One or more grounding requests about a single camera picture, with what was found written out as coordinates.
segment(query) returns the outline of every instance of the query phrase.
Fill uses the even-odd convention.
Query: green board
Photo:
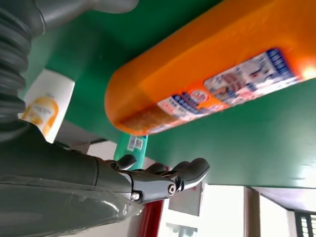
[[[25,91],[44,67],[72,78],[66,119],[118,142],[103,105],[113,72],[218,2],[141,0],[127,14],[85,13],[35,40]],[[204,157],[211,184],[316,188],[314,88],[316,80],[152,135],[146,156],[170,166]]]

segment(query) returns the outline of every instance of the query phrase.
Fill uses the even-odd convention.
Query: bottle label
[[[298,83],[278,48],[189,86],[122,123],[158,133]]]
[[[52,98],[40,97],[28,106],[23,119],[38,127],[46,137],[58,113],[57,104]]]

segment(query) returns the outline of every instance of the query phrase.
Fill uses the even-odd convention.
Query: robotic hand
[[[0,143],[0,236],[70,235],[139,214],[139,204],[170,198],[205,177],[202,158],[171,171],[162,164],[127,171],[132,155],[118,161],[47,143],[35,125]]]

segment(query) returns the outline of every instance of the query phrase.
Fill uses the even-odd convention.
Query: orange bottle
[[[316,0],[224,0],[115,71],[118,129],[145,135],[316,77]]]

